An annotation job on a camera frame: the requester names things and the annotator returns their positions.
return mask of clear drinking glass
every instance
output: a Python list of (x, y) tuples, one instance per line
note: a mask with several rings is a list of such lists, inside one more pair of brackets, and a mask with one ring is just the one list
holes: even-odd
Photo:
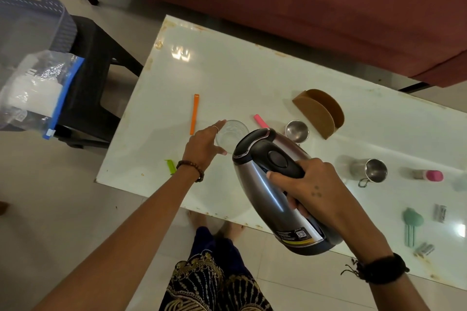
[(238, 142), (249, 133), (246, 125), (240, 121), (228, 120), (216, 135), (216, 144), (232, 154)]

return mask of qr code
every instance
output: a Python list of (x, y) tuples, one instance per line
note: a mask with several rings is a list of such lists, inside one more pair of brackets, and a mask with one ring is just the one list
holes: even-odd
[(299, 230), (296, 232), (296, 235), (299, 237), (299, 238), (304, 238), (306, 237), (306, 232), (303, 231), (303, 230)]

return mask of electric kettle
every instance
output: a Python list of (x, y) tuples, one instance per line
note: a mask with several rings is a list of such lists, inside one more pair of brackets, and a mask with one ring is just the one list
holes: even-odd
[(232, 155), (243, 190), (277, 240), (299, 255), (318, 255), (341, 243), (342, 238), (313, 217), (305, 218), (298, 209), (292, 210), (287, 192), (266, 177), (268, 171), (274, 171), (302, 178), (305, 172), (295, 161), (303, 159), (310, 159), (310, 156), (271, 128), (248, 134)]

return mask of white tile floor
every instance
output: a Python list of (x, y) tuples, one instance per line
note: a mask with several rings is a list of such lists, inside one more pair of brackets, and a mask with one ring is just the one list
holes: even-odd
[[(61, 0), (68, 11), (93, 19), (144, 63), (166, 13), (207, 22), (222, 31), (270, 45), (317, 63), (393, 88), (409, 79), (371, 66), (304, 49), (229, 23), (144, 0)], [(136, 77), (119, 67), (109, 75), (102, 103), (121, 115)], [(417, 96), (467, 112), (467, 83), (428, 89)], [(105, 150), (71, 149), (34, 132), (1, 132), (0, 200), (12, 204), (0, 217), (0, 309), (28, 310), (82, 261), (142, 202), (143, 198), (93, 182)], [(219, 221), (211, 220), (213, 226)], [(176, 262), (190, 251), (193, 232), (181, 209), (128, 310), (156, 310)], [(276, 310), (367, 310), (375, 308), (368, 286), (340, 272), (349, 258), (328, 252), (297, 256), (271, 235), (247, 229), (237, 243), (244, 262)], [(414, 277), (432, 310), (463, 310), (467, 291)]]

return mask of mug handle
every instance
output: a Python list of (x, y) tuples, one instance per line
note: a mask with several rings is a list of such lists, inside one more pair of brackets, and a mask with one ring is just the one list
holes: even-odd
[(368, 185), (368, 182), (370, 182), (370, 180), (369, 180), (368, 178), (362, 178), (360, 181), (358, 181), (358, 186), (359, 186), (360, 188), (365, 188), (365, 187)]

